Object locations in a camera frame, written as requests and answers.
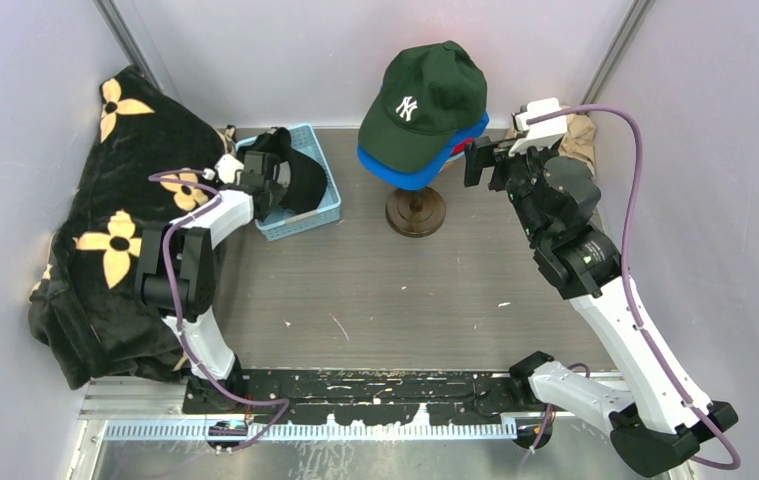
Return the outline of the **bright red bucket hat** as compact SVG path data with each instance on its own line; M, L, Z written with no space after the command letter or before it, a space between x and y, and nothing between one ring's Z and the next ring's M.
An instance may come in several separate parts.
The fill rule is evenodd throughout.
M465 149L466 149L466 147L467 147L468 145L470 145L470 144L471 144L471 143L472 143L474 140L475 140L475 138L474 138L474 137L469 137L469 138L467 138L467 139L463 140L462 142L458 143L458 144L457 144L457 145L456 145L456 146L453 148L453 150L452 150L452 152L451 152L451 155L452 155L452 156L455 156L455 155L463 154L463 153L465 152Z

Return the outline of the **blue bucket hat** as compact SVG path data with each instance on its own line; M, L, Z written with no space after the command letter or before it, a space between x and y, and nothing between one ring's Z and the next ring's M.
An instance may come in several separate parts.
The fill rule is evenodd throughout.
M469 137L480 137L489 122L490 116L485 112L482 119L476 125L467 129L459 130L433 160L431 160L424 168L413 173L403 173L393 170L376 160L366 152L361 145L357 146L357 158L368 172L386 183L406 191L421 190L427 187L438 176L438 172L442 165L451 156L453 148Z

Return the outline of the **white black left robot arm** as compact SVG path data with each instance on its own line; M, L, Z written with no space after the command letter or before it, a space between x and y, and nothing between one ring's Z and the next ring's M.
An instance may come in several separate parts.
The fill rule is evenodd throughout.
M212 405L224 413L243 405L279 405L277 399L249 399L238 356L223 338L213 308L215 250L279 205L291 179L289 167L276 154L249 151L241 159L225 154L212 168L168 170L149 179L211 197L188 213L145 228L135 277L138 298L172 331Z

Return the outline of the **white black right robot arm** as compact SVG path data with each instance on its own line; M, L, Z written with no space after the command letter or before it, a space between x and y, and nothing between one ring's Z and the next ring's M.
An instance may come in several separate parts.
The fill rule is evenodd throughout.
M488 137L464 153L465 185L491 170L488 187L507 194L539 272L592 328L626 385L615 390L537 351L510 368L513 403L572 413L644 477L695 459L704 442L735 425L733 406L710 399L659 338L618 247L593 224L601 193L587 165L555 148L513 154Z

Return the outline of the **black cap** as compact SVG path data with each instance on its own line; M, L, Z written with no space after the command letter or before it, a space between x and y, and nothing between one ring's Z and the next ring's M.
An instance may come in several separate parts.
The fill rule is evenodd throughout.
M288 129L274 127L257 136L252 143L239 146L237 158L243 162L248 151L278 155L282 160L278 180L287 188L278 208L294 214L304 214L320 205L328 187L328 180L324 168L317 161L293 148L291 142L292 137Z

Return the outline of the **wooden hat stand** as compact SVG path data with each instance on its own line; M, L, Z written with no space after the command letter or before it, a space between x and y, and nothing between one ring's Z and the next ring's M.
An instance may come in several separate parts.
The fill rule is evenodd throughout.
M440 173L445 172L447 169L449 169L450 167L452 167L454 164L455 164L455 161L447 161L447 162L445 162L442 165L442 167L441 167L441 169L439 170L438 173L440 174Z

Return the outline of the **cyan bucket hat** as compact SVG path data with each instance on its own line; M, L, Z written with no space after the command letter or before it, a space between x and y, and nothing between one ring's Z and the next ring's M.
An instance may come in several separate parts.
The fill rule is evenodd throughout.
M465 158L464 150L454 151L453 154L446 160L446 162L452 163L458 160L463 160L464 158Z

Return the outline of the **dark green bucket hat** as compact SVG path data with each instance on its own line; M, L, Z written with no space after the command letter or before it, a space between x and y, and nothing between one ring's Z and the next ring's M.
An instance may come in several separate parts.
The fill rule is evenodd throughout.
M459 43L404 49L384 72L359 127L358 145L394 171L418 172L457 132L479 124L487 95L484 73Z

